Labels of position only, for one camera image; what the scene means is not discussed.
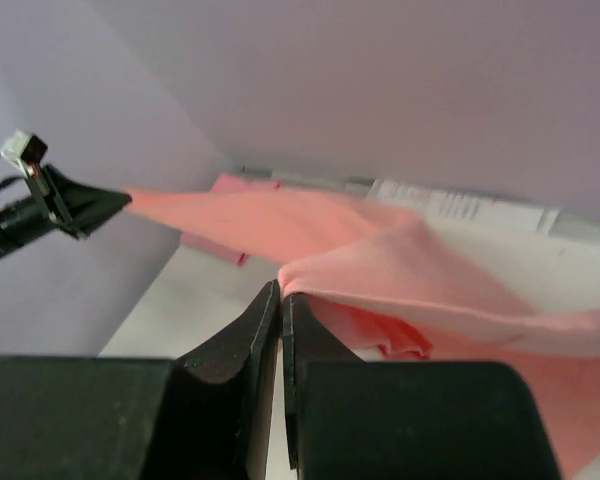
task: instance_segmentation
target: cloth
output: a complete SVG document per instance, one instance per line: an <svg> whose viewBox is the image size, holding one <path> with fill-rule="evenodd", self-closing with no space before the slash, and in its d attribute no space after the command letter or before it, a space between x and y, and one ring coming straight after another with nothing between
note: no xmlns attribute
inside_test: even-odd
<svg viewBox="0 0 600 480"><path fill-rule="evenodd" d="M277 188L280 188L280 182L249 182L235 175L223 173L218 176L210 191L212 193L234 193L249 190L275 190ZM196 235L194 232L182 232L180 244L204 250L239 267L244 265L249 258L246 252L228 248L220 243Z"/></svg>
<svg viewBox="0 0 600 480"><path fill-rule="evenodd" d="M571 477L600 454L600 309L540 314L449 250L414 212L333 193L129 190L132 213L283 264L351 348L493 359L528 382Z"/></svg>

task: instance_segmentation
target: pink fabric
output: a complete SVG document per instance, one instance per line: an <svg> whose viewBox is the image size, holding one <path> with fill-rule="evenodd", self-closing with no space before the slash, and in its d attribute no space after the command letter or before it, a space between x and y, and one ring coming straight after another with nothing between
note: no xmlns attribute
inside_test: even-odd
<svg viewBox="0 0 600 480"><path fill-rule="evenodd" d="M534 393L565 473L600 454L600 310L534 312L396 207L287 189L129 193L130 212L283 264L284 294L310 294L318 318L352 348L511 364Z"/></svg>
<svg viewBox="0 0 600 480"><path fill-rule="evenodd" d="M213 193L234 193L249 190L275 190L277 188L280 188L280 182L249 182L235 175L223 173L216 179L210 191ZM204 250L238 266L244 265L249 258L246 252L225 247L220 243L196 235L194 232L182 232L180 244Z"/></svg>

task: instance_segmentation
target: table surface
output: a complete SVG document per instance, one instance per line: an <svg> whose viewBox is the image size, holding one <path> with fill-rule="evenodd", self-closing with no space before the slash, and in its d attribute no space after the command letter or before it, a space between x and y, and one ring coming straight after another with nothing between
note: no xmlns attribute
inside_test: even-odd
<svg viewBox="0 0 600 480"><path fill-rule="evenodd" d="M435 226L448 245L479 265L488 266L514 291L526 298L530 295L537 306L549 310L600 306L599 246L476 230L474 226L467 233L465 227L454 222ZM500 242L511 255L485 249L484 242L476 242L475 235L490 244ZM237 268L203 252L180 247L101 355L176 358L237 318L276 272L276 265L260 258L252 257ZM547 281L556 276L561 279L557 289L556 282ZM267 478L278 480L296 478L287 461L282 388L279 355L267 463ZM600 480L600 457L576 479Z"/></svg>

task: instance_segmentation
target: wall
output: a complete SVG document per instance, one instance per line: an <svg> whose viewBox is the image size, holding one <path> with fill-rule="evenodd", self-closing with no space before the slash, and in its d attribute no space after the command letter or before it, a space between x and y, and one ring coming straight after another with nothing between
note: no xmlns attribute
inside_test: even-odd
<svg viewBox="0 0 600 480"><path fill-rule="evenodd" d="M16 127L67 176L103 187L206 188L227 167L80 0L0 2L0 144ZM99 352L176 244L123 214L87 242L53 234L0 262L0 352Z"/></svg>
<svg viewBox="0 0 600 480"><path fill-rule="evenodd" d="M88 0L237 161L600 218L600 0Z"/></svg>

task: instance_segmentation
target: robotic end effector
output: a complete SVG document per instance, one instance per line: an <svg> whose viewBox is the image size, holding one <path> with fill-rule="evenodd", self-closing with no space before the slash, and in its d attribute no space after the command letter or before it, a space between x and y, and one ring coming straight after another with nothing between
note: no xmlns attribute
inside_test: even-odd
<svg viewBox="0 0 600 480"><path fill-rule="evenodd" d="M52 165L41 167L47 145L36 135L16 131L0 156L20 171L0 182L0 191L24 180L31 195L0 210L0 259L59 229L85 239L118 213L131 197L75 183Z"/></svg>

